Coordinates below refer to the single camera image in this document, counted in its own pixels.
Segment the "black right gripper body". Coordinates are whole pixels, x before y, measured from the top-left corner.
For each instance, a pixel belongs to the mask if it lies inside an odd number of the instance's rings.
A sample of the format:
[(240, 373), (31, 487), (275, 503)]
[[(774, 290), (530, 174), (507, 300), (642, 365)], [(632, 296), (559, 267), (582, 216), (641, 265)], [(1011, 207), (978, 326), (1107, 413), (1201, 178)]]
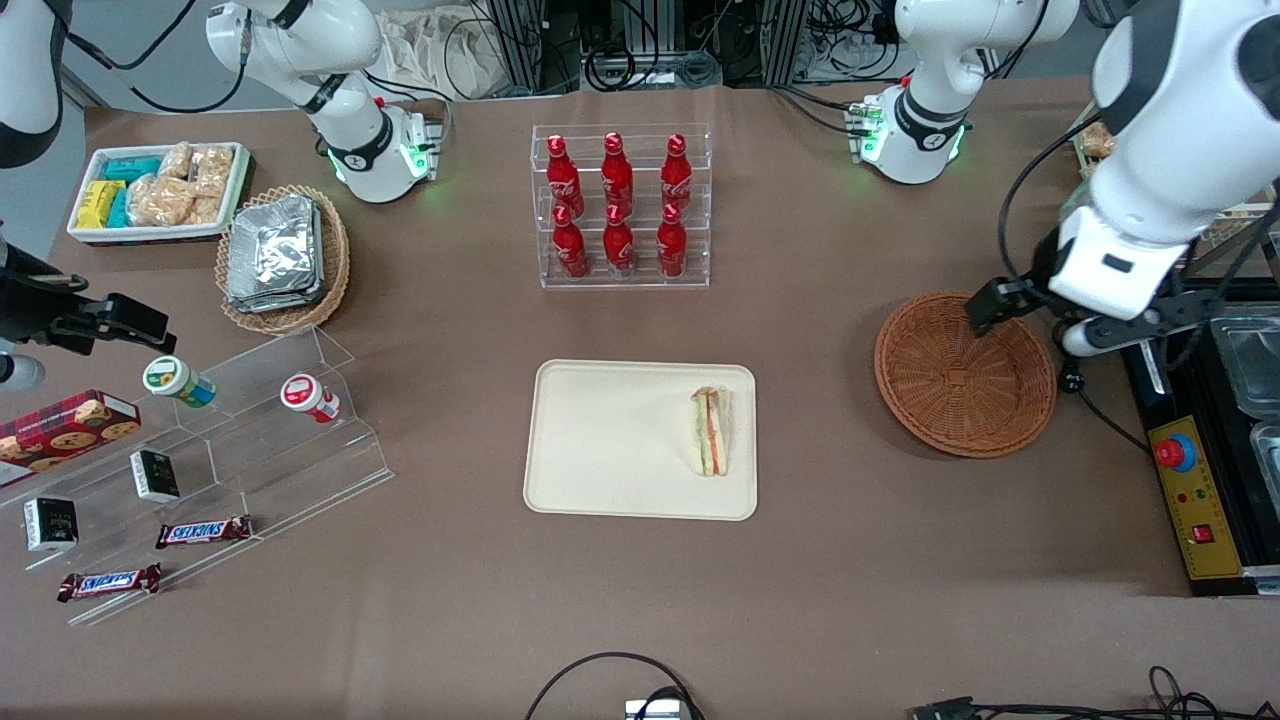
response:
[(18, 249), (1, 247), (1, 337), (14, 345), (35, 342), (74, 354), (90, 354), (104, 337), (95, 301), (81, 296), (86, 278), (67, 274)]

